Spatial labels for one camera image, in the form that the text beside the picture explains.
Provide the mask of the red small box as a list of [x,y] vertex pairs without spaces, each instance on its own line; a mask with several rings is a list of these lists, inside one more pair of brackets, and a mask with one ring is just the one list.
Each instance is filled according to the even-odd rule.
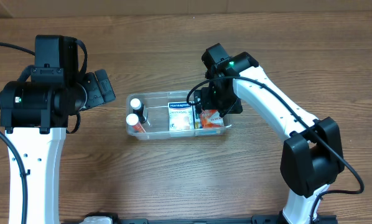
[[217,110],[203,110],[200,114],[202,128],[219,128],[224,126],[223,118]]

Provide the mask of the white Hansaplast plaster box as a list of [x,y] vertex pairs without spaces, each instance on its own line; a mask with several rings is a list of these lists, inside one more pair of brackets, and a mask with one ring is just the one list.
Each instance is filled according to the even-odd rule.
[[194,129],[193,107],[187,102],[170,102],[168,110],[170,131]]

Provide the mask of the black tube white cap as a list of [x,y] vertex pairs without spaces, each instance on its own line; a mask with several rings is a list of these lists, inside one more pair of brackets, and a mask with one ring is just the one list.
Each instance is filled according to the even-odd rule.
[[139,118],[140,123],[145,123],[147,121],[148,112],[145,104],[139,98],[133,98],[130,101],[130,106],[133,109],[133,113]]

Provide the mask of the orange tube white cap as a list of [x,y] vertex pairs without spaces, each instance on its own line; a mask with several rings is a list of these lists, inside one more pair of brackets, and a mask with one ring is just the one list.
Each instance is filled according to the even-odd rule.
[[146,132],[141,122],[139,121],[139,117],[134,113],[127,115],[126,124],[127,124],[129,134]]

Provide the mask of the blue yellow VapoDrops box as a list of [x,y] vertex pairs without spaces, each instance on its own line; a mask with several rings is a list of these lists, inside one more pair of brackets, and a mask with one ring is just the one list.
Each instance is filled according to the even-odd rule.
[[194,109],[194,126],[195,129],[202,129],[202,122],[201,122],[201,109],[195,108]]

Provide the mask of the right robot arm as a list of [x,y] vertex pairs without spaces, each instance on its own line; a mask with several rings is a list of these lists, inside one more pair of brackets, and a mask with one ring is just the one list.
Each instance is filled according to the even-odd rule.
[[232,57],[215,44],[203,53],[202,62],[210,82],[200,92],[204,110],[217,110],[221,117],[240,114],[245,101],[283,142],[280,170],[290,189],[287,203],[276,215],[252,216],[252,223],[337,223],[336,216],[317,210],[320,194],[345,168],[338,124],[295,104],[247,52]]

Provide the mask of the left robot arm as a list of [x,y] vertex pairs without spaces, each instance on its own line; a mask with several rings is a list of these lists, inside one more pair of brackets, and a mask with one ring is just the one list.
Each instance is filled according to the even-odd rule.
[[58,223],[60,158],[68,119],[112,102],[104,70],[87,72],[74,37],[38,35],[34,63],[0,92],[10,165],[9,222]]

